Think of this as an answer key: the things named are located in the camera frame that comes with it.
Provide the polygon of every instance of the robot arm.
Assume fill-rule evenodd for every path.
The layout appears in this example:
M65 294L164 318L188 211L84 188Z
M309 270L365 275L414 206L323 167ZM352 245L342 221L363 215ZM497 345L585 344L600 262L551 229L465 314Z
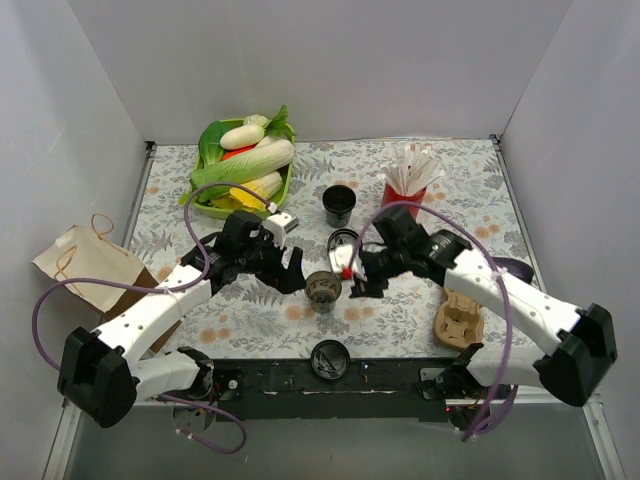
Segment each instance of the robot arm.
M122 419L137 398L178 390L191 400L209 395L213 362L190 347L163 357L141 360L176 320L207 302L238 274L256 278L281 293L305 287L302 250L295 247L289 265L282 265L287 233L298 225L296 217L276 213L266 220L248 212L234 212L221 232L202 240L211 260L206 278L181 292L147 295L110 322L92 332L78 328L64 347L58 390L100 426ZM215 243L208 245L215 238ZM162 282L178 287L198 278L204 258L196 247Z
M482 254L452 232L428 235L404 207L386 210L374 222L386 248L361 251L352 297L381 297L388 279L410 271L467 295L504 316L500 290ZM557 300L516 277L502 275L514 311L514 326L535 346L512 350L505 381L542 386L563 402L582 406L617 358L611 315L592 304L587 310ZM427 390L441 396L488 386L501 352L469 347Z

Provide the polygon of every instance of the black lid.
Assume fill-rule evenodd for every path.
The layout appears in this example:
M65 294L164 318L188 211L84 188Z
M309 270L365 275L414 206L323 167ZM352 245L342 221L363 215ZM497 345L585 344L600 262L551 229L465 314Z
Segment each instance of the black lid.
M327 252L342 245L355 245L358 241L358 232L350 228L339 228L329 236Z
M347 348L335 340L325 340L311 351L311 368L325 380L337 380L349 369L351 356Z

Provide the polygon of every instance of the floral tablecloth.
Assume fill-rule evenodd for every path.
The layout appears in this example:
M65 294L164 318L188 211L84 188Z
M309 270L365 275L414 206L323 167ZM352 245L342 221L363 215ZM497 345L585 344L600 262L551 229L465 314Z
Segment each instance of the floral tablecloth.
M353 188L357 205L350 228L359 230L380 204L381 166L392 145L403 140L297 143L294 173L283 208L300 219L288 237L304 250L305 276L329 269L326 242L333 231L325 222L321 196L327 185ZM529 262L516 214L489 140L431 140L446 175L433 184L424 203L473 232L493 255ZM178 199L189 185L197 147L158 147L134 230L131 249L162 279L192 248ZM192 210L199 236L220 230L223 222ZM421 212L428 232L442 222ZM241 276L206 305L186 315L165 350L191 345L212 358L308 357L321 340L342 342L354 358L455 356L434 341L432 320L442 302L430 281L403 275L392 280L384 299L349 299L349 286L330 314L309 308L304 292L284 296L253 277ZM505 324L486 309L484 342L504 342ZM529 343L519 331L514 344Z

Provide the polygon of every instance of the brown paper bag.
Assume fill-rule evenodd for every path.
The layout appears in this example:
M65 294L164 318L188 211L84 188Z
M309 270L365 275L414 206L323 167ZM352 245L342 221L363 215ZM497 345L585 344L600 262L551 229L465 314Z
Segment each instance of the brown paper bag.
M110 228L98 230L95 225L97 217L106 218ZM89 277L139 287L156 287L158 282L138 257L105 238L113 228L114 224L109 217L96 213L91 217L91 228L77 225L71 227L36 257L33 263L57 281ZM88 283L69 284L66 288L99 311L103 315L103 323L122 314L145 295ZM180 322L176 322L152 345L151 350L158 352L179 325Z

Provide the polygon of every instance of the gray floor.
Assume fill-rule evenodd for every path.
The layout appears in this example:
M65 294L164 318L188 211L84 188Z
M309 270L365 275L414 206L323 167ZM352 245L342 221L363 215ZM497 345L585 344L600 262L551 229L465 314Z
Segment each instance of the gray floor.
M249 441L224 456L177 436L171 408L137 407L102 430L82 418L68 479L604 478L581 409L516 405L478 442L399 420L247 422ZM239 433L214 424L206 436L231 445Z

